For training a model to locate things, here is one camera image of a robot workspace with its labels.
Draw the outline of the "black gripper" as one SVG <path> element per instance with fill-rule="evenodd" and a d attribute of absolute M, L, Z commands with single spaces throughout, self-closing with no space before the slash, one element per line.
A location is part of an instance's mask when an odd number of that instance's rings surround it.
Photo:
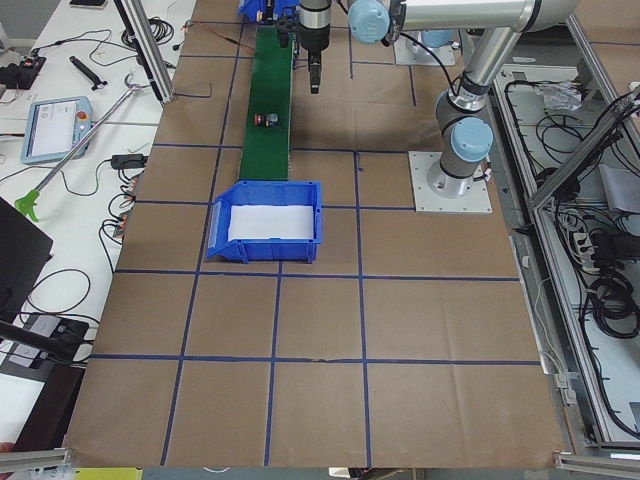
<path fill-rule="evenodd" d="M 321 27 L 306 26 L 298 15 L 283 15 L 276 23 L 276 32 L 281 48 L 287 48 L 290 35 L 296 39 L 308 53 L 308 73 L 311 94 L 318 94 L 321 84 L 322 51 L 329 46 L 330 24 L 325 22 Z"/>

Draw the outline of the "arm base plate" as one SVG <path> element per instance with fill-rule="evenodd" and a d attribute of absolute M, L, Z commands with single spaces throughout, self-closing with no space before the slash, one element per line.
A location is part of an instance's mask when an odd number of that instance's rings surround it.
<path fill-rule="evenodd" d="M 421 43 L 419 40 L 420 32 L 421 31 L 410 31 L 408 35 Z M 399 65 L 437 66 L 438 63 L 432 56 L 432 53 L 434 53 L 444 66 L 453 66 L 456 60 L 454 58 L 452 42 L 450 45 L 441 48 L 431 49 L 425 46 L 426 49 L 424 49 L 413 40 L 400 37 L 394 44 L 395 61 Z"/>
<path fill-rule="evenodd" d="M 481 166 L 467 179 L 448 176 L 440 152 L 409 151 L 415 210 L 436 214 L 490 214 L 487 182 Z"/>

